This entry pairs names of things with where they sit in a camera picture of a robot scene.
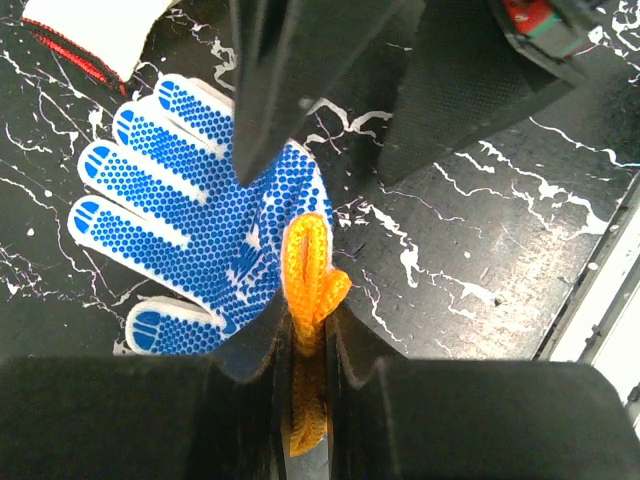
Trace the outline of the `cream leather glove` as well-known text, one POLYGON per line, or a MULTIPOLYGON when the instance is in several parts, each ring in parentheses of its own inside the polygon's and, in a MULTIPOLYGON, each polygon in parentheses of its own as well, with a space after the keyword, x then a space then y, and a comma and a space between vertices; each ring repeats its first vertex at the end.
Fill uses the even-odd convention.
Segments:
POLYGON ((154 23, 176 3, 165 0, 32 0, 21 22, 42 45, 100 83, 127 95, 154 23))

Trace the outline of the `blue dotted knit glove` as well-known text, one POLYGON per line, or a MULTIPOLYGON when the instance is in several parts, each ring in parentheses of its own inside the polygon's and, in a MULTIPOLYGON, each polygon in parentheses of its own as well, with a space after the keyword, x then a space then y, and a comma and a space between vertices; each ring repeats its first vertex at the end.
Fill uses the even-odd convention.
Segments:
POLYGON ((178 74, 123 104, 112 132, 79 156, 91 193, 67 227, 78 244, 172 291, 132 308, 128 347, 209 353, 282 293, 293 321, 290 452, 308 452, 327 431, 325 322, 352 285, 332 263, 333 209, 313 156, 289 141, 241 185, 232 101, 178 74))

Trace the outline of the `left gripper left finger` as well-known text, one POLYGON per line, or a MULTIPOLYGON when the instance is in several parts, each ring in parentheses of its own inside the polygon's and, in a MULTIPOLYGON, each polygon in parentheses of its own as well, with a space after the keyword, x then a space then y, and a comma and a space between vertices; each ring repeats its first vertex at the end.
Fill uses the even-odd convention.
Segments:
POLYGON ((1 364, 5 479, 282 479, 290 327, 276 295, 200 356, 1 364))

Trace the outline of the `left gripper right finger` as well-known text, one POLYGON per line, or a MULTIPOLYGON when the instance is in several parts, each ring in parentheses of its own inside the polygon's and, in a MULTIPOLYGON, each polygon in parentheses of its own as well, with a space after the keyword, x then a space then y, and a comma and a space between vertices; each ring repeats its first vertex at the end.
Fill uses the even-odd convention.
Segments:
POLYGON ((326 322, 334 479, 635 479, 614 387, 576 363, 410 359, 346 306, 326 322))

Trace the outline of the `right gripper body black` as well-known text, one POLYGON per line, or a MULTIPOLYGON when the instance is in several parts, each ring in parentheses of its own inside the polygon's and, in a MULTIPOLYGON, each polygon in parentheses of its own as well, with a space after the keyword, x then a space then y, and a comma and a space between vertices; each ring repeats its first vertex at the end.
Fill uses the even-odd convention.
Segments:
POLYGON ((506 42, 529 58, 567 60, 600 25, 605 1, 488 1, 506 42))

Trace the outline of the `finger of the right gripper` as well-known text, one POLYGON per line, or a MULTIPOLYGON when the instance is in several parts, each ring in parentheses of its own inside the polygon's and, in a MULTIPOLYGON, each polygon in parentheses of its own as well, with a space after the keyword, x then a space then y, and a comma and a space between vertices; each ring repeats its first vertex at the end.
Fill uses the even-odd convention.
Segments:
POLYGON ((506 129, 583 81, 572 57, 515 51, 487 2, 427 2, 377 161, 383 183, 506 129))
POLYGON ((233 1, 233 167, 248 185, 399 9, 397 1, 233 1))

